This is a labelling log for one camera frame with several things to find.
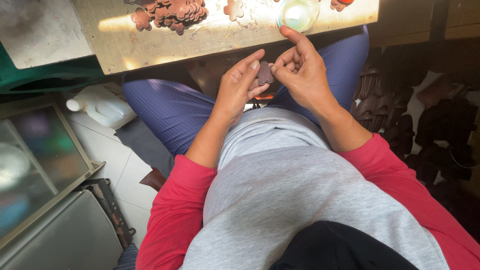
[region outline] red long-sleeve shirt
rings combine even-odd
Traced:
[[[338,153],[367,181],[400,202],[437,240],[452,270],[480,269],[480,245],[415,179],[378,134],[362,147]],[[177,270],[202,227],[203,207],[216,169],[177,155],[175,166],[158,192],[138,253],[139,270]]]

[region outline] blue ribbed pants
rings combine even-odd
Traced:
[[[323,35],[318,49],[330,90],[346,110],[350,110],[369,49],[367,27],[360,27]],[[213,98],[173,81],[134,80],[124,82],[122,88],[133,111],[173,156],[187,152],[215,103]],[[313,114],[295,102],[283,85],[267,107],[291,110],[320,127]]]

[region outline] gray shirt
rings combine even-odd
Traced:
[[[225,140],[219,168],[183,270],[268,269],[299,230],[322,220],[367,233],[421,270],[449,269],[409,211],[330,151],[322,132],[296,113],[245,113]]]

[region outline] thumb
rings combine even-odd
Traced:
[[[260,70],[260,62],[258,60],[253,61],[253,63],[247,68],[247,71],[242,75],[240,80],[240,85],[242,88],[248,90],[250,84],[257,77],[258,71]]]
[[[295,80],[296,74],[293,74],[290,70],[288,70],[284,66],[272,66],[272,74],[275,78],[285,85],[287,88],[290,84]]]

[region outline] worn table surface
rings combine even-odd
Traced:
[[[0,0],[0,41],[18,69],[94,54],[70,0]]]
[[[208,17],[185,30],[182,36],[154,25],[151,31],[137,31],[130,14],[139,5],[125,4],[122,0],[72,2],[105,74],[285,39],[276,24],[280,3],[273,0],[243,0],[245,15],[234,22],[223,13],[227,0],[205,0]],[[322,0],[315,25],[305,34],[376,22],[378,3],[379,0],[355,0],[342,12],[337,12],[330,8],[329,0]]]

